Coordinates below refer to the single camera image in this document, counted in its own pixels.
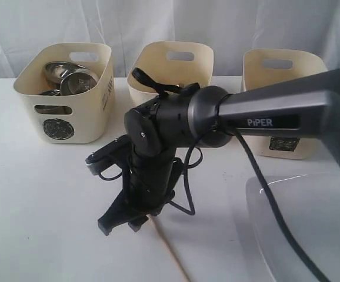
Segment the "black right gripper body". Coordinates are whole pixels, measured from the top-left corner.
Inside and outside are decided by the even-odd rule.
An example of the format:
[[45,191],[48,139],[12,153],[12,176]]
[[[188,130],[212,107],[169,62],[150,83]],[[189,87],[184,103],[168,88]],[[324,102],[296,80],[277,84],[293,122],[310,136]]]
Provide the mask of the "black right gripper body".
[[139,211],[156,216],[174,197],[184,165],[175,157],[174,147],[162,144],[150,116],[131,109],[125,114],[124,125],[131,140],[128,201]]

